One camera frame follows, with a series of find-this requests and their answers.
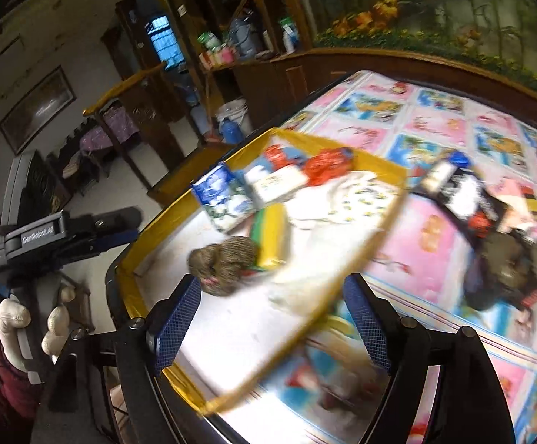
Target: red sleeve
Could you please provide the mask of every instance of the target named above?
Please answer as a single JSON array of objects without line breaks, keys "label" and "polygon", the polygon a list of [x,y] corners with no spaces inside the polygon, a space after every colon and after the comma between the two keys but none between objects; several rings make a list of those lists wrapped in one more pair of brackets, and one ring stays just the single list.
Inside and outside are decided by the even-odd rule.
[{"label": "red sleeve", "polygon": [[0,391],[7,403],[20,417],[33,421],[36,417],[42,386],[30,384],[27,374],[7,361],[1,341],[0,380]]},{"label": "red sleeve", "polygon": [[30,442],[41,390],[7,361],[0,341],[0,442]]}]

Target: blue water jug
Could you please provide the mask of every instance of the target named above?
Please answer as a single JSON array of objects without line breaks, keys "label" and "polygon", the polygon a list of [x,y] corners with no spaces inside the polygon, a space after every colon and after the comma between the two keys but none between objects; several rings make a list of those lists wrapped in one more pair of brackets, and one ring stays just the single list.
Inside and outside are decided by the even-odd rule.
[{"label": "blue water jug", "polygon": [[244,140],[244,134],[240,130],[240,126],[229,118],[223,119],[219,126],[219,133],[223,136],[225,143],[228,144],[235,145]]}]

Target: window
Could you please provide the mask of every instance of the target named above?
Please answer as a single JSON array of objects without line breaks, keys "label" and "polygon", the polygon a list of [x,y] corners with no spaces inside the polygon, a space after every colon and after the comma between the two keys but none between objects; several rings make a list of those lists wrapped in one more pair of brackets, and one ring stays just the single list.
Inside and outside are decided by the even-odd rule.
[{"label": "window", "polygon": [[154,18],[147,25],[145,30],[154,44],[155,51],[160,56],[160,60],[166,60],[166,68],[175,67],[184,61],[184,55],[180,51],[174,32],[170,26],[167,16]]}]

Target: white bucket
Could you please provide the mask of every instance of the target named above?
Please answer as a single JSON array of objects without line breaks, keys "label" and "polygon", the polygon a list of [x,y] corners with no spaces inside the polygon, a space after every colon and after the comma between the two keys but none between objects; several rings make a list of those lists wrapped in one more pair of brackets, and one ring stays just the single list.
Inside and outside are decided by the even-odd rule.
[{"label": "white bucket", "polygon": [[219,124],[221,124],[225,118],[229,118],[236,122],[245,137],[254,131],[252,123],[250,122],[250,117],[248,116],[248,106],[246,105],[246,100],[243,98],[232,100],[231,102],[220,106],[217,109],[215,116],[217,117]]}]

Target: red package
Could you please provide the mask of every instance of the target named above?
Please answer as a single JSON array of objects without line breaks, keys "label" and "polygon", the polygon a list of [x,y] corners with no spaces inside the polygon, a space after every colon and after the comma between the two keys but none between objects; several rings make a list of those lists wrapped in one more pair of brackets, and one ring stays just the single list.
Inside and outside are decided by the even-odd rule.
[{"label": "red package", "polygon": [[492,227],[492,222],[479,210],[468,219],[468,227],[474,231],[477,237],[484,238]]},{"label": "red package", "polygon": [[309,178],[308,187],[316,187],[345,175],[352,167],[353,152],[343,147],[322,150],[306,162],[303,171]]},{"label": "red package", "polygon": [[287,155],[285,155],[281,145],[271,145],[270,147],[267,147],[267,149],[264,151],[264,156],[273,165],[274,172],[294,163],[287,158]]}]

